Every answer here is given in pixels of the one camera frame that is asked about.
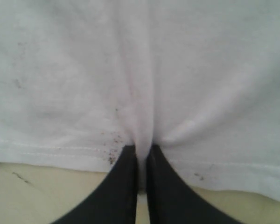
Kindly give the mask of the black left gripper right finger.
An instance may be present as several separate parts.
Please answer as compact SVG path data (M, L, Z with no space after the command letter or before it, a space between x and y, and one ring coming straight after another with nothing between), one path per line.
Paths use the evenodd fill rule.
M146 159L147 204L152 224L237 224L200 197L173 170L161 151L152 145Z

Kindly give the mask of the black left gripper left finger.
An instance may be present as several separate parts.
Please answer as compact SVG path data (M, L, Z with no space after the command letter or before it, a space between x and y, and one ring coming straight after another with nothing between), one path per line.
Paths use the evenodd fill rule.
M123 150L100 185L55 224L134 224L138 194L135 146Z

